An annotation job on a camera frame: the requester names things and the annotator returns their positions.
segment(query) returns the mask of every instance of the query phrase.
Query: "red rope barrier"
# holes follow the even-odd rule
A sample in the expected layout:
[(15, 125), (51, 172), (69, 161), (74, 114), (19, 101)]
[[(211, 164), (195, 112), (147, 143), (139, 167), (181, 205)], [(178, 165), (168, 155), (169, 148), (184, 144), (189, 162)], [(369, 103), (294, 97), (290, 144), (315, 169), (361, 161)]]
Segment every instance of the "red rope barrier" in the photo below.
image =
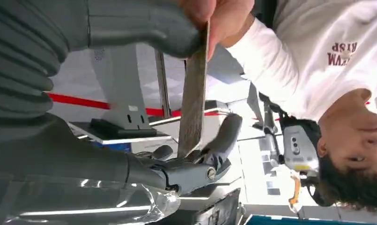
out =
[[(80, 105), (80, 106), (92, 107), (92, 108), (97, 108), (97, 109), (105, 109), (105, 110), (110, 109), (110, 105), (106, 102), (94, 101), (94, 100), (84, 99), (80, 97), (72, 97), (72, 96), (66, 96), (66, 95), (55, 94), (55, 93), (48, 93), (48, 95), (54, 102), (70, 104), (70, 105)], [(162, 109), (146, 108), (146, 113), (149, 116), (163, 116)], [(218, 112), (207, 112), (205, 115), (218, 116), (220, 114)], [(177, 117), (177, 116), (181, 116), (181, 111), (179, 110), (172, 111), (172, 117)]]

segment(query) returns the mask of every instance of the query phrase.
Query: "red lettering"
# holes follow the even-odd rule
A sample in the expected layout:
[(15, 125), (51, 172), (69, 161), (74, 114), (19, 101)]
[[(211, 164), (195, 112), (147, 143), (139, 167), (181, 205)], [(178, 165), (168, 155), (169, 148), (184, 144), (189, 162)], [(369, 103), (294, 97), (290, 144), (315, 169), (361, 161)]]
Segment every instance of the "red lettering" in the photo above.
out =
[(327, 56), (329, 58), (329, 66), (331, 66), (331, 65), (335, 66), (336, 65), (336, 54), (328, 53)]
[(354, 53), (356, 51), (356, 47), (358, 46), (358, 42), (355, 42), (352, 44), (352, 53)]
[(335, 44), (333, 45), (333, 47), (332, 47), (332, 50), (333, 50), (334, 52), (338, 52), (338, 51), (339, 51), (339, 43), (335, 43)]
[(344, 43), (341, 43), (340, 44), (340, 51), (339, 52), (343, 52), (343, 51), (345, 51), (346, 50), (346, 44), (344, 44)]
[(340, 57), (340, 55), (337, 56), (336, 66), (341, 66), (341, 57)]
[(347, 65), (348, 61), (349, 61), (349, 59), (344, 60), (342, 66)]

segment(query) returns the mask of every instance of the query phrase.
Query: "finger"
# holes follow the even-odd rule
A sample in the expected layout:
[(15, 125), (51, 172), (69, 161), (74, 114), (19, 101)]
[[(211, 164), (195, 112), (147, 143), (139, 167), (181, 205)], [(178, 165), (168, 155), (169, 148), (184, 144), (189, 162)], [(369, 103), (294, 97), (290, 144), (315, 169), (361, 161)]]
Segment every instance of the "finger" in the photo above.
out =
[(184, 0), (180, 6), (197, 26), (203, 28), (216, 8), (216, 0)]
[(218, 39), (209, 35), (209, 43), (207, 49), (207, 61), (210, 61), (214, 55), (214, 51), (216, 50), (216, 45), (219, 43)]
[(210, 57), (220, 41), (239, 32), (253, 7), (252, 3), (249, 0), (226, 0), (218, 5), (210, 19)]

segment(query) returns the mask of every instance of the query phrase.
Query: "sleeve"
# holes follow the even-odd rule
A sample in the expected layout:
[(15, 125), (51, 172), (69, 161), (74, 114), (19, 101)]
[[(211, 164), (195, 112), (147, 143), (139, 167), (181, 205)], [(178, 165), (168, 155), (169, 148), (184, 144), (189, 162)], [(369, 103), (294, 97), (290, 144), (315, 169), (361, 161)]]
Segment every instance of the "sleeve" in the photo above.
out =
[(227, 48), (256, 88), (283, 105), (296, 91), (299, 73), (287, 47), (259, 20), (234, 46)]

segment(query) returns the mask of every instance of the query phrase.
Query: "wooden plank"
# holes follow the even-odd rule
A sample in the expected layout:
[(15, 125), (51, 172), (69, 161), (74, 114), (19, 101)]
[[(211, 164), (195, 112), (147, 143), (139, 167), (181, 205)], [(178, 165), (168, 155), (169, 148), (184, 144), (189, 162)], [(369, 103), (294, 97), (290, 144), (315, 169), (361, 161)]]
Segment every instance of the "wooden plank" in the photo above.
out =
[(204, 44), (187, 60), (177, 157), (188, 155), (198, 146), (202, 136), (209, 28), (208, 23), (203, 35)]

